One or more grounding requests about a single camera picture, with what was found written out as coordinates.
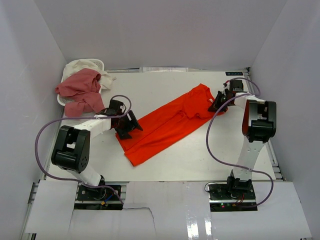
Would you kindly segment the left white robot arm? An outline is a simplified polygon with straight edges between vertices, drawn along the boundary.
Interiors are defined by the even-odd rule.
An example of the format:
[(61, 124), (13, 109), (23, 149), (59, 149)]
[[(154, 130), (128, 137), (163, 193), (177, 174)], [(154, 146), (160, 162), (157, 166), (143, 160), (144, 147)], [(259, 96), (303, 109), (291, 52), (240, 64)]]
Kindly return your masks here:
[(84, 117), (85, 122), (74, 126), (63, 125), (58, 131), (51, 155), (51, 163), (61, 170), (72, 174), (74, 178), (50, 176), (60, 181), (74, 181), (88, 189), (94, 199), (105, 196), (104, 177), (89, 165), (91, 140), (98, 135), (114, 129), (121, 140), (131, 139), (131, 132), (142, 131), (135, 114), (129, 107), (116, 100), (117, 95), (109, 101), (109, 106), (93, 117)]

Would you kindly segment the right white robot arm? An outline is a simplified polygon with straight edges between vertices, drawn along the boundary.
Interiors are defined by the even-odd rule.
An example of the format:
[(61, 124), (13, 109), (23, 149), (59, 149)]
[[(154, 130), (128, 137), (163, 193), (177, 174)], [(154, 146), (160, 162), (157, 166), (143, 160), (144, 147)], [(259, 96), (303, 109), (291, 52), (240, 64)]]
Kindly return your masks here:
[(214, 113), (215, 118), (225, 113), (228, 107), (237, 106), (244, 110), (241, 132), (243, 145), (236, 164), (219, 160), (217, 162), (232, 167), (226, 182), (226, 195), (236, 200), (251, 191), (252, 173), (255, 173), (258, 156), (265, 144), (275, 136), (277, 129), (277, 104), (274, 101), (259, 98), (257, 94), (244, 91), (243, 81), (251, 82), (244, 77), (235, 77), (227, 80), (224, 91), (219, 91), (208, 111)]

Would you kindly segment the pink t-shirt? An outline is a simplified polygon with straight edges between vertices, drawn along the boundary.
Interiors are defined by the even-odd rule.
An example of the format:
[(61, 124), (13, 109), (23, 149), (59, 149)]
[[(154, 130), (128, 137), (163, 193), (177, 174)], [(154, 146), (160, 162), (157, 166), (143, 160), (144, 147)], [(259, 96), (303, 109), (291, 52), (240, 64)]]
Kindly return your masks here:
[(99, 80), (101, 74), (93, 69), (84, 68), (58, 84), (55, 93), (72, 100), (64, 106), (67, 117), (80, 117), (84, 113), (98, 113), (105, 106), (101, 94)]

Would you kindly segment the orange t-shirt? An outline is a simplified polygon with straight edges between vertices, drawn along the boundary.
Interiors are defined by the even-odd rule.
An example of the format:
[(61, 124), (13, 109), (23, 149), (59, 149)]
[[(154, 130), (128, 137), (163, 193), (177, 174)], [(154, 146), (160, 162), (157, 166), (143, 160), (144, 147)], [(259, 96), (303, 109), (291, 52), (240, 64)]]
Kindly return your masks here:
[(143, 130), (134, 129), (130, 139), (120, 139), (124, 155), (136, 167), (188, 136), (209, 120), (215, 98), (204, 84), (157, 108), (138, 120)]

